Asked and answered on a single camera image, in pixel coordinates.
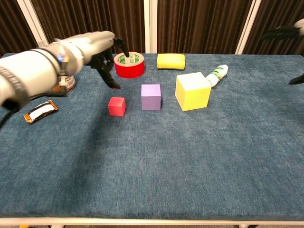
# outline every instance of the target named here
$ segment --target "tape roll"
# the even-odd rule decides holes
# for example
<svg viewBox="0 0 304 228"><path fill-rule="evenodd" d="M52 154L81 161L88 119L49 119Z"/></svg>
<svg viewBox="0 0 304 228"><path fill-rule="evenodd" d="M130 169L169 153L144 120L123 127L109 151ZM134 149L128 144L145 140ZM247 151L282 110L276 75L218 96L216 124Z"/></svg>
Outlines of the tape roll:
<svg viewBox="0 0 304 228"><path fill-rule="evenodd" d="M116 73L120 77L135 78L144 73L143 55L137 52L129 52L129 58L124 53L114 57Z"/></svg>

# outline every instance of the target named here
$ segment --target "purple cube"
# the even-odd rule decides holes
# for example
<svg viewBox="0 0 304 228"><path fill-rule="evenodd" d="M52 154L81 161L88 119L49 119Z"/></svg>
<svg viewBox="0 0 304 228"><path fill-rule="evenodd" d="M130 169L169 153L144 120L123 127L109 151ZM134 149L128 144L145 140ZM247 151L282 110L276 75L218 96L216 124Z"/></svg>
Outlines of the purple cube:
<svg viewBox="0 0 304 228"><path fill-rule="evenodd" d="M160 84L142 85L142 110L160 110L161 98Z"/></svg>

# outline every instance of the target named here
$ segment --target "blue carpet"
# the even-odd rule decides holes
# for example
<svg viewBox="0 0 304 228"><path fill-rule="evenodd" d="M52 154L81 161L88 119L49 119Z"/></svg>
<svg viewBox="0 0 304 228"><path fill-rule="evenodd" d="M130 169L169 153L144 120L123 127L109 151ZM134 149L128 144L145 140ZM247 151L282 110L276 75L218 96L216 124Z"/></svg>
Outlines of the blue carpet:
<svg viewBox="0 0 304 228"><path fill-rule="evenodd" d="M119 78L109 89L84 67L59 111L0 131L0 217L304 221L304 72L301 56L186 54L186 69ZM177 74L227 64L207 108L183 112ZM141 84L161 84L160 111L141 110ZM113 117L112 96L126 99ZM0 117L5 110L0 109Z"/></svg>

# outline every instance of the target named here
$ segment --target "brown curtain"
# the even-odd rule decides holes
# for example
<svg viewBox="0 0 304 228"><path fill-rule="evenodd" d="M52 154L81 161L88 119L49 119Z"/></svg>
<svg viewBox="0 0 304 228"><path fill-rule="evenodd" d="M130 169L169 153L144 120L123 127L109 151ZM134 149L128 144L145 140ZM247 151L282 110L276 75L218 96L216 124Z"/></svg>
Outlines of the brown curtain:
<svg viewBox="0 0 304 228"><path fill-rule="evenodd" d="M262 0L243 54L304 54L304 38L261 40L269 29L304 18L304 0Z"/></svg>
<svg viewBox="0 0 304 228"><path fill-rule="evenodd" d="M49 42L108 30L123 39L130 51L145 52L142 0L32 0L32 4Z"/></svg>
<svg viewBox="0 0 304 228"><path fill-rule="evenodd" d="M17 0L0 0L0 55L19 53L38 45Z"/></svg>
<svg viewBox="0 0 304 228"><path fill-rule="evenodd" d="M158 52L234 54L252 0L158 0Z"/></svg>

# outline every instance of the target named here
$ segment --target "red cube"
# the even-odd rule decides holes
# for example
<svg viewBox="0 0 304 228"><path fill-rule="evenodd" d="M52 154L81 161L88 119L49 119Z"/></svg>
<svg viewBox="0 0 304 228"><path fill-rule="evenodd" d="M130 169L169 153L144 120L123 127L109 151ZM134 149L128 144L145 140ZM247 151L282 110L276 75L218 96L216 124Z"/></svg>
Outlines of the red cube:
<svg viewBox="0 0 304 228"><path fill-rule="evenodd" d="M112 97L109 105L110 115L113 116L124 116L124 112L126 109L125 98L124 97Z"/></svg>

